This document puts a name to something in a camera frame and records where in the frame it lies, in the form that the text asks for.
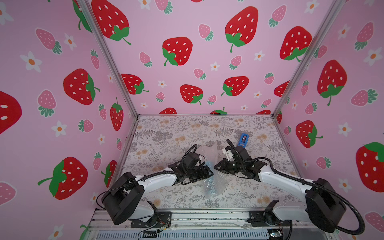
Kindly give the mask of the blue plastic wine glass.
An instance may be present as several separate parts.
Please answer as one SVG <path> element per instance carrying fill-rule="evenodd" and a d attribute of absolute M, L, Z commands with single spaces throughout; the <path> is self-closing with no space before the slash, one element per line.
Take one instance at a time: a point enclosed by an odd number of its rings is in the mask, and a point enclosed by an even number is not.
<path fill-rule="evenodd" d="M 205 166 L 210 167 L 210 169 L 214 173 L 214 164 L 212 162 L 206 162 Z M 204 180 L 204 194 L 207 199 L 213 198 L 217 195 L 214 176 Z"/>

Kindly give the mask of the clear bubble wrap sheet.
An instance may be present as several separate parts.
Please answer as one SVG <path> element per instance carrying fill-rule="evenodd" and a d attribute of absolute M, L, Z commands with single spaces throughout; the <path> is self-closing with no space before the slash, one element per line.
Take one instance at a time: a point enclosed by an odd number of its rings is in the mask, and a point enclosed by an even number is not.
<path fill-rule="evenodd" d="M 218 149 L 217 141 L 210 142 L 208 146 L 199 146 L 197 154 L 201 155 L 200 159 L 205 163 L 204 166 L 209 168 L 209 177 L 202 180 L 203 195 L 206 199 L 223 195 L 230 181 L 227 175 L 214 169 L 214 166 L 222 160 L 220 157 L 223 157 L 223 153 Z"/>

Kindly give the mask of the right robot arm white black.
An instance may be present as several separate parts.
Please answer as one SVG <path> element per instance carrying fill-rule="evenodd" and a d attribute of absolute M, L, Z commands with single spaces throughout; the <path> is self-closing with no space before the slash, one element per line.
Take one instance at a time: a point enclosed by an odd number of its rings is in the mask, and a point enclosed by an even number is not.
<path fill-rule="evenodd" d="M 273 200 L 263 215 L 256 218 L 258 221 L 264 221 L 270 226 L 288 220 L 309 222 L 324 232 L 333 233 L 336 230 L 346 206 L 326 180 L 299 179 L 280 172 L 274 168 L 270 159 L 252 159 L 241 146 L 226 147 L 223 152 L 226 157 L 214 166 L 215 170 L 233 176 L 241 173 L 246 179 L 277 187 L 301 200 L 300 204 Z"/>

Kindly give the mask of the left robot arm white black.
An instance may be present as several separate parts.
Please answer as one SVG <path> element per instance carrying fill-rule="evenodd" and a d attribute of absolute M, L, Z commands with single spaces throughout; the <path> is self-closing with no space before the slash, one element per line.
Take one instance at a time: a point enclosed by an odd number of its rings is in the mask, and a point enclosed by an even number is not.
<path fill-rule="evenodd" d="M 213 175 L 210 167 L 201 160 L 201 155 L 186 153 L 180 161 L 160 172 L 144 176 L 124 173 L 103 194 L 101 200 L 114 225 L 120 225 L 127 220 L 140 220 L 153 225 L 158 210 L 150 201 L 141 204 L 145 194 L 177 184 L 188 185 Z"/>

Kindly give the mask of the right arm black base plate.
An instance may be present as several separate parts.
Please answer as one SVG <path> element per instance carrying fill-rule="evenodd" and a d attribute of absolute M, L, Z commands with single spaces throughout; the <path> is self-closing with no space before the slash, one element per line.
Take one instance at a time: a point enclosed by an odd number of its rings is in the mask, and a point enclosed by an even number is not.
<path fill-rule="evenodd" d="M 289 226 L 292 220 L 281 220 L 274 213 L 275 205 L 279 200 L 271 201 L 263 211 L 249 211 L 249 218 L 246 220 L 253 227 L 276 227 L 279 224 L 282 226 Z"/>

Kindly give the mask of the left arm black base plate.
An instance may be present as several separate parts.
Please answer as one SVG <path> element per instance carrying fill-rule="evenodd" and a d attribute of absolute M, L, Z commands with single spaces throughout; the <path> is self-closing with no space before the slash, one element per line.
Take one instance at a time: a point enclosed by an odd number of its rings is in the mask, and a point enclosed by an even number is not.
<path fill-rule="evenodd" d="M 155 212 L 154 215 L 140 219 L 130 219 L 131 228 L 162 228 L 171 224 L 172 212 Z"/>

